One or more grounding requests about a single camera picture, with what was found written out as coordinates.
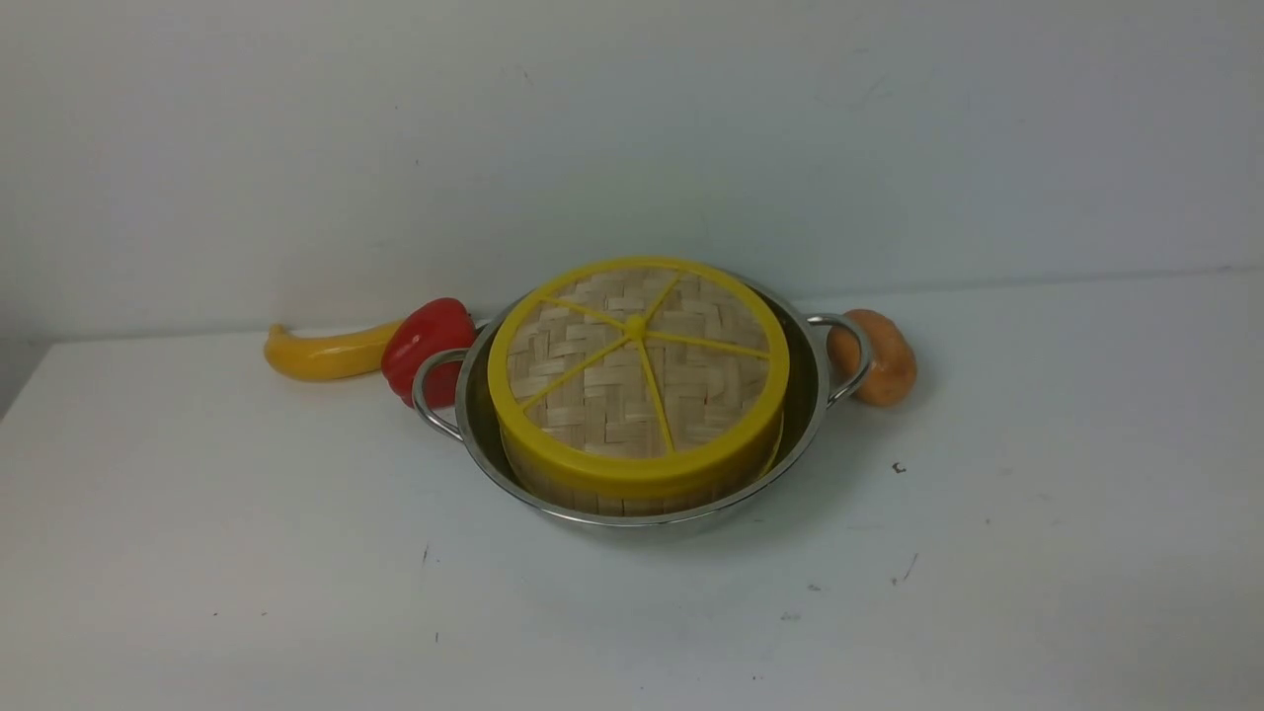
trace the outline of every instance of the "yellow spoke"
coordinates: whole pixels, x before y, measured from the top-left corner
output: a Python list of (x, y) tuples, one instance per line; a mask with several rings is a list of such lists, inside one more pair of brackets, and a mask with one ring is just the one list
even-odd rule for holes
[(685, 272), (681, 272), (681, 271), (678, 269), (676, 271), (676, 276), (672, 277), (670, 282), (667, 282), (667, 288), (664, 288), (662, 294), (660, 294), (653, 300), (653, 304), (650, 304), (650, 307), (645, 310), (645, 323), (646, 324), (648, 324), (650, 319), (652, 319), (653, 315), (659, 312), (659, 309), (662, 307), (662, 304), (667, 300), (667, 296), (671, 296), (671, 290), (676, 288), (676, 285), (680, 283), (680, 280), (684, 276), (685, 276)]
[(667, 454), (676, 450), (671, 444), (671, 428), (667, 426), (667, 411), (662, 407), (662, 395), (659, 393), (659, 382), (653, 377), (653, 366), (650, 364), (650, 353), (645, 349), (645, 342), (636, 340), (636, 348), (641, 352), (641, 367), (645, 368), (645, 385), (653, 396), (653, 410), (659, 414), (659, 426), (662, 428), (662, 442), (667, 445)]
[(691, 335), (678, 335), (674, 333), (662, 331), (647, 331), (645, 338), (648, 340), (651, 338), (657, 338), (660, 340), (674, 340), (676, 343), (686, 343), (689, 345), (698, 345), (702, 348), (714, 348), (715, 350), (727, 350), (729, 353), (738, 353), (741, 356), (750, 356), (751, 358), (760, 358), (767, 361), (770, 356), (762, 350), (756, 350), (753, 348), (746, 348), (742, 345), (734, 345), (732, 343), (723, 343), (719, 340), (707, 340), (705, 338), (694, 338)]
[(624, 343), (627, 343), (631, 339), (632, 339), (632, 337), (624, 335), (623, 338), (616, 340), (614, 343), (607, 345), (605, 348), (598, 350), (597, 353), (593, 353), (588, 358), (584, 358), (583, 363), (579, 363), (574, 368), (570, 368), (565, 373), (557, 376), (557, 380), (555, 380), (551, 383), (546, 385), (544, 387), (544, 390), (541, 390), (540, 392), (537, 392), (537, 393), (532, 395), (531, 397), (528, 397), (527, 401), (522, 404), (522, 411), (526, 412), (527, 410), (531, 409), (532, 405), (535, 405), (536, 402), (540, 402), (540, 400), (542, 400), (544, 396), (546, 396), (550, 392), (557, 390), (559, 387), (561, 387), (561, 385), (564, 382), (566, 382), (570, 378), (575, 377), (576, 374), (581, 373), (585, 368), (588, 368), (593, 363), (600, 361), (602, 358), (605, 358), (611, 353), (614, 353), (616, 350), (618, 350), (619, 348), (622, 348)]
[(614, 326), (614, 328), (617, 328), (619, 330), (623, 330), (623, 324), (621, 324), (617, 319), (607, 316), (605, 314), (603, 314), (600, 311), (597, 311), (594, 309), (589, 309), (588, 306), (584, 306), (583, 304), (575, 304), (574, 301), (562, 301), (561, 299), (554, 299), (551, 296), (541, 296), (540, 300), (544, 301), (545, 304), (552, 304), (554, 306), (565, 306), (565, 307), (570, 309), (571, 311), (576, 311), (576, 312), (583, 314), (585, 316), (592, 316), (592, 318), (597, 319), (598, 321), (602, 321), (602, 323), (604, 323), (607, 325), (612, 325), (612, 326)]

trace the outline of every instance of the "pan handle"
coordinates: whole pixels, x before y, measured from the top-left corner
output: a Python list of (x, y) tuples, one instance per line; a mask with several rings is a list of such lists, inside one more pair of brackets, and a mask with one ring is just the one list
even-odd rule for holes
[(426, 420), (427, 425), (446, 434), (456, 442), (465, 442), (460, 428), (458, 428), (455, 423), (450, 423), (440, 417), (439, 412), (435, 412), (434, 407), (426, 405), (426, 376), (428, 376), (430, 371), (434, 371), (439, 366), (464, 361), (466, 353), (469, 353), (469, 348), (440, 350), (430, 358), (426, 358), (421, 367), (417, 368), (417, 377), (412, 378), (412, 406), (417, 410), (417, 414), (421, 415), (421, 419)]
[(861, 383), (865, 382), (865, 377), (868, 376), (870, 367), (873, 366), (873, 349), (870, 347), (868, 335), (865, 333), (865, 329), (858, 326), (856, 321), (848, 319), (847, 316), (838, 316), (836, 314), (811, 314), (808, 316), (808, 323), (814, 326), (838, 326), (841, 329), (846, 329), (856, 337), (856, 343), (861, 347), (861, 367), (856, 368), (856, 372), (852, 373), (851, 378), (829, 392), (829, 399), (825, 400), (825, 406), (829, 407), (841, 399), (856, 392)]

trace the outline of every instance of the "red bell pepper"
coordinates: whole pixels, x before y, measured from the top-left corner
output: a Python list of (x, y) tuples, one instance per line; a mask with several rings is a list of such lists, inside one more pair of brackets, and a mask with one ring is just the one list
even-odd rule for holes
[[(391, 390), (412, 407), (412, 381), (421, 363), (440, 350), (469, 348), (475, 338), (474, 320), (455, 299), (436, 299), (399, 324), (382, 354), (382, 374)], [(456, 402), (460, 363), (445, 363), (426, 378), (426, 405), (449, 407)]]

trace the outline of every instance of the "toy banana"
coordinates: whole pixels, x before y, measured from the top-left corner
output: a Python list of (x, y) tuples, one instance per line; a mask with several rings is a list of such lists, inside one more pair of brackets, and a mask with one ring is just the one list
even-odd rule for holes
[(300, 381), (331, 381), (372, 373), (382, 367), (387, 343), (403, 321), (391, 321), (372, 329), (301, 338), (281, 324), (268, 329), (263, 357), (278, 373)]

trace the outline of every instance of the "table surface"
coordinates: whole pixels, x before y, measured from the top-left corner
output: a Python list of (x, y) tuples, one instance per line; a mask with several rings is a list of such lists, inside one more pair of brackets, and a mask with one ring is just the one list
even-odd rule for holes
[(891, 315), (919, 390), (653, 544), (263, 334), (56, 345), (0, 424), (4, 705), (1264, 708), (1261, 286), (800, 304)]

